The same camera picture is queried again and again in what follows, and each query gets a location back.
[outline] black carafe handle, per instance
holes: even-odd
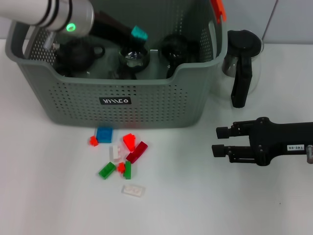
[[[239,56],[231,101],[235,108],[243,108],[246,104],[252,79],[251,57]]]

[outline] black lid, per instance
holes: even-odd
[[[178,34],[171,34],[161,42],[161,53],[169,61],[184,61],[188,55],[188,40]]]
[[[228,31],[228,49],[227,54],[239,57],[240,55],[254,57],[262,49],[262,42],[254,33],[241,31]]]

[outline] basket handle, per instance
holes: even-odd
[[[23,44],[29,27],[27,24],[12,22],[5,47],[6,55],[11,60],[25,59]]]

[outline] orange handle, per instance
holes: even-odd
[[[223,18],[223,21],[227,21],[227,15],[224,9],[224,5],[222,0],[211,0],[217,23],[221,23],[221,16]]]

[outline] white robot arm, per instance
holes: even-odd
[[[0,16],[51,31],[46,49],[56,32],[86,36],[94,22],[89,0],[1,0]]]

